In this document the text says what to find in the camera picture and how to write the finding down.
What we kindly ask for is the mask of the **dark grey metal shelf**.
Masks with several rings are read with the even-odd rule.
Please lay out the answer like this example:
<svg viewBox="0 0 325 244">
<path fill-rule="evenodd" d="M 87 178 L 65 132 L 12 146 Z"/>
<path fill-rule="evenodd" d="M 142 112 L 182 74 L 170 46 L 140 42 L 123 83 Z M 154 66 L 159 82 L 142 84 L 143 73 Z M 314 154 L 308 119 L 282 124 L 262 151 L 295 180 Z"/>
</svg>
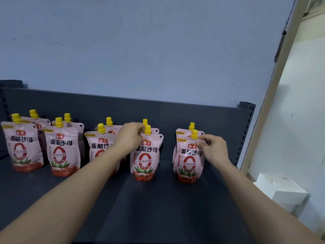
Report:
<svg viewBox="0 0 325 244">
<path fill-rule="evenodd" d="M 70 113 L 86 131 L 108 116 L 118 125 L 147 118 L 164 135 L 153 179 L 136 181 L 127 160 L 104 186 L 75 243 L 254 244 L 215 168 L 205 162 L 199 180 L 183 184 L 172 167 L 176 129 L 190 122 L 205 133 L 221 136 L 236 166 L 246 110 L 31 90 L 22 88 L 18 80 L 0 81 L 0 120 L 9 120 L 13 113 L 27 115 L 30 109 L 50 120 Z"/>
</svg>

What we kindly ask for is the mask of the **beige door frame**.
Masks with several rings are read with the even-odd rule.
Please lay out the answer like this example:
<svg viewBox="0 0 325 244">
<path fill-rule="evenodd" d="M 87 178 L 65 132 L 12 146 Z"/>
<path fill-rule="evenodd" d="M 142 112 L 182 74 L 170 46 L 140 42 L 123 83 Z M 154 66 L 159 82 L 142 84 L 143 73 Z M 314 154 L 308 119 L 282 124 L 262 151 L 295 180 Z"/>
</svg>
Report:
<svg viewBox="0 0 325 244">
<path fill-rule="evenodd" d="M 278 89 L 278 85 L 285 68 L 287 59 L 290 54 L 290 50 L 293 46 L 295 37 L 297 35 L 299 25 L 303 19 L 310 4 L 310 0 L 295 0 L 291 13 L 288 17 L 284 31 L 282 32 L 281 41 L 278 45 L 277 50 L 277 61 L 268 85 L 265 98 L 258 112 L 252 134 L 250 136 L 249 143 L 243 157 L 242 165 L 240 167 L 240 172 L 246 176 L 249 170 L 251 161 L 254 156 L 254 152 L 257 148 L 263 127 L 267 120 L 268 114 L 270 112 L 271 106 L 274 102 L 274 97 Z"/>
</svg>

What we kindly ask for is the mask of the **white box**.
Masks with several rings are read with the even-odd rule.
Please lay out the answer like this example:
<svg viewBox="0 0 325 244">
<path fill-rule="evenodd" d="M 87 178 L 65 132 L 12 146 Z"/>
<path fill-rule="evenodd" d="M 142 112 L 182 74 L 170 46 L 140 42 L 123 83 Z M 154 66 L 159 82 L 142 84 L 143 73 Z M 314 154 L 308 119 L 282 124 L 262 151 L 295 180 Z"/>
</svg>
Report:
<svg viewBox="0 0 325 244">
<path fill-rule="evenodd" d="M 260 173 L 253 184 L 289 213 L 309 195 L 292 178 L 283 175 Z"/>
</svg>

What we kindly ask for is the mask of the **black perforated shelf upright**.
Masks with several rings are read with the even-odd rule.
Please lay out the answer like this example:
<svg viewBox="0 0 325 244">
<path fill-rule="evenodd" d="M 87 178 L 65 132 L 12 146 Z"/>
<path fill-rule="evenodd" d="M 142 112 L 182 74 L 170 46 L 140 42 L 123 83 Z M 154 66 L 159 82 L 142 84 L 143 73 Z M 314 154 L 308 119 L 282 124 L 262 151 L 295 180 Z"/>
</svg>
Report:
<svg viewBox="0 0 325 244">
<path fill-rule="evenodd" d="M 248 130 L 250 127 L 251 120 L 253 118 L 253 114 L 254 114 L 256 105 L 252 104 L 250 102 L 241 101 L 241 102 L 239 102 L 237 107 L 247 111 L 247 114 L 246 114 L 244 120 L 241 122 L 241 123 L 243 123 L 244 126 L 243 126 L 243 130 L 241 131 L 241 135 L 240 135 L 240 145 L 239 145 L 238 154 L 237 154 L 236 163 L 235 163 L 236 167 L 240 170 L 241 166 L 242 166 L 240 156 L 243 153 L 243 146 L 245 143 L 246 136 L 248 134 Z"/>
</svg>

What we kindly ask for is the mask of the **person's left forearm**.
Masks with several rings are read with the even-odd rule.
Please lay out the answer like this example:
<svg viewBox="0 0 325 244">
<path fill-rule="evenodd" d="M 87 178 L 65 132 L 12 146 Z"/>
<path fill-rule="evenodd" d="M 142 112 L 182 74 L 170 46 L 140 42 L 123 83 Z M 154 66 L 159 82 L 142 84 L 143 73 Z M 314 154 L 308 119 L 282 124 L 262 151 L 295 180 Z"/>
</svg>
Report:
<svg viewBox="0 0 325 244">
<path fill-rule="evenodd" d="M 116 164 L 129 152 L 115 144 L 50 190 L 0 232 L 0 244 L 71 244 Z"/>
</svg>

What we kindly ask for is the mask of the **pink spouted sauce pouch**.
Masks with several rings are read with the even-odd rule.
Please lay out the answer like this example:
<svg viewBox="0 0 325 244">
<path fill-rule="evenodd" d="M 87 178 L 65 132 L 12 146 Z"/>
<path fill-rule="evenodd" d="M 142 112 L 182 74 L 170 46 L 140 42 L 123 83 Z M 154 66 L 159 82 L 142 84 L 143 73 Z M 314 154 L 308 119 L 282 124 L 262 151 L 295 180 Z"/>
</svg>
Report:
<svg viewBox="0 0 325 244">
<path fill-rule="evenodd" d="M 178 180 L 194 184 L 201 176 L 204 167 L 203 152 L 197 147 L 198 131 L 176 130 L 176 145 L 173 152 L 173 171 Z"/>
<path fill-rule="evenodd" d="M 164 136 L 145 125 L 143 140 L 130 154 L 130 170 L 137 181 L 151 181 L 160 162 L 160 147 Z"/>
</svg>

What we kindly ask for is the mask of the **person's right hand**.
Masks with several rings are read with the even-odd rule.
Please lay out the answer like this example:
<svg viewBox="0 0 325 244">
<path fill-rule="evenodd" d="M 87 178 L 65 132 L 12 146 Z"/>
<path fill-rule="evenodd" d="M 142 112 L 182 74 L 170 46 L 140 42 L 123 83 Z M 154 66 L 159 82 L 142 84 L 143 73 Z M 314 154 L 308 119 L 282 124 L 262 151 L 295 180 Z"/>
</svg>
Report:
<svg viewBox="0 0 325 244">
<path fill-rule="evenodd" d="M 228 157 L 226 141 L 222 137 L 205 134 L 198 136 L 197 139 L 206 140 L 206 150 L 202 152 L 205 159 L 215 168 L 232 165 Z"/>
</svg>

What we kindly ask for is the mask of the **rows of pink yellow-capped pouches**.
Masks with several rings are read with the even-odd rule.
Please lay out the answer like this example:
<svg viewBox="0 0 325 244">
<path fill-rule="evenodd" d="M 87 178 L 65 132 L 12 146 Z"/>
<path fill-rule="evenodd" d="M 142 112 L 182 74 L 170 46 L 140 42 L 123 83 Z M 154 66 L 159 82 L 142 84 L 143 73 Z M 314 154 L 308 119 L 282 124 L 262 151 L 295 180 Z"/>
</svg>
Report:
<svg viewBox="0 0 325 244">
<path fill-rule="evenodd" d="M 81 167 L 85 146 L 83 137 L 90 145 L 90 160 L 113 145 L 117 131 L 108 131 L 107 126 L 99 124 L 96 131 L 83 134 L 83 124 L 71 126 L 59 118 L 59 124 L 49 126 L 48 119 L 21 117 L 12 114 L 12 122 L 1 122 L 6 137 L 6 145 L 17 172 L 31 172 L 49 162 L 52 174 L 68 177 Z"/>
</svg>

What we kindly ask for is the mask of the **person's right forearm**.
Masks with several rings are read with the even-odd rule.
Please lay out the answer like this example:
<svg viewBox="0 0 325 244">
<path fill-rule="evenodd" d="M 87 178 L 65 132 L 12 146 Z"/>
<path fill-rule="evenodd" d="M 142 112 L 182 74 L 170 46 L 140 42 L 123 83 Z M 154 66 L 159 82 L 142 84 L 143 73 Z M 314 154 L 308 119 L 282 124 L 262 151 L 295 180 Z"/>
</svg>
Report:
<svg viewBox="0 0 325 244">
<path fill-rule="evenodd" d="M 284 210 L 229 160 L 214 162 L 258 244 L 325 244 L 321 238 Z"/>
</svg>

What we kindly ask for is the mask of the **person's left hand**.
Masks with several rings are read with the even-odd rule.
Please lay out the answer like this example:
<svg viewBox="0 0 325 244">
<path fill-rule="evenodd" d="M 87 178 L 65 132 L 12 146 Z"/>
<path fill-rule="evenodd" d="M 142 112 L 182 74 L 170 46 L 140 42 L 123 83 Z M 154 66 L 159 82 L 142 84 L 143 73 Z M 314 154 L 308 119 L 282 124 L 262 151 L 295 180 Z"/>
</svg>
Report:
<svg viewBox="0 0 325 244">
<path fill-rule="evenodd" d="M 139 122 L 125 123 L 113 143 L 113 150 L 119 159 L 127 156 L 135 150 L 140 143 L 135 143 L 135 134 L 143 133 L 145 126 Z"/>
</svg>

